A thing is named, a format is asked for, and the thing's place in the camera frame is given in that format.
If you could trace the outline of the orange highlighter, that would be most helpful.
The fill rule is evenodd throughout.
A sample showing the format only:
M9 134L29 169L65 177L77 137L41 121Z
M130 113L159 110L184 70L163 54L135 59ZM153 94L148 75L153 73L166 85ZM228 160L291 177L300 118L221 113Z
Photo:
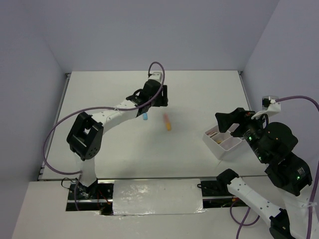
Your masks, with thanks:
M166 114L166 113L163 114L163 120L164 120L164 124L165 124L167 131L171 131L171 122L170 122L170 119L168 117L168 114Z

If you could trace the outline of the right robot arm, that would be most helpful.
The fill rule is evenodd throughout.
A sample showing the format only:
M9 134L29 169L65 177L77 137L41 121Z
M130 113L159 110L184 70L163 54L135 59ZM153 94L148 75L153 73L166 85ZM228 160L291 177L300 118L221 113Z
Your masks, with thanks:
M225 133L233 124L231 136L243 138L266 165L265 173L281 193L285 207L274 205L249 187L231 169L217 176L217 191L241 199L267 224L275 239L317 239L319 221L313 209L313 179L307 163L292 150L298 140L288 126L269 122L266 114L237 108L231 113L216 113L218 128Z

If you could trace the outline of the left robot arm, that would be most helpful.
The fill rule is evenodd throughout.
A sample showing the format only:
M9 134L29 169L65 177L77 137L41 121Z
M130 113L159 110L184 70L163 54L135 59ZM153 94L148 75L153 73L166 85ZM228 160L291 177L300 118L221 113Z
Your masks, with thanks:
M95 172L95 156L101 149L103 135L115 126L147 113L150 107L168 106L167 86L158 80L148 79L142 89L119 103L113 110L92 115L80 113L68 136L71 151L80 159L81 178L78 189L87 199L96 196L98 179Z

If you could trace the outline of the silver foil sheet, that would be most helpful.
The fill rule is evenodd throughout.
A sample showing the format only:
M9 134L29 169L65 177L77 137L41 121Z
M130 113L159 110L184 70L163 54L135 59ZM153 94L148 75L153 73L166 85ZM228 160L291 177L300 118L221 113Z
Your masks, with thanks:
M113 214L184 215L204 212L198 179L117 180Z

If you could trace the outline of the white divided organizer tray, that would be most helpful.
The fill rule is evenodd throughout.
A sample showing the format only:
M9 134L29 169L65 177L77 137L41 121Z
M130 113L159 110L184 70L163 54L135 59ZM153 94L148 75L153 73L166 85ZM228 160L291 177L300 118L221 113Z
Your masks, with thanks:
M205 145L220 161L233 161L245 152L244 141L231 135L231 131L235 129L235 126L237 124L222 133L216 125L207 129L203 134L202 139Z

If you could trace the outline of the metal base rail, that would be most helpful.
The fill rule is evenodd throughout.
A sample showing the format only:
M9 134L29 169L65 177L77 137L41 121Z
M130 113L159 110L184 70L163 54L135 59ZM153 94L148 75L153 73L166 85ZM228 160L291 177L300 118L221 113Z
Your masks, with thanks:
M66 211L104 216L198 214L237 201L215 179L100 180L90 190L75 186L72 181L66 187Z

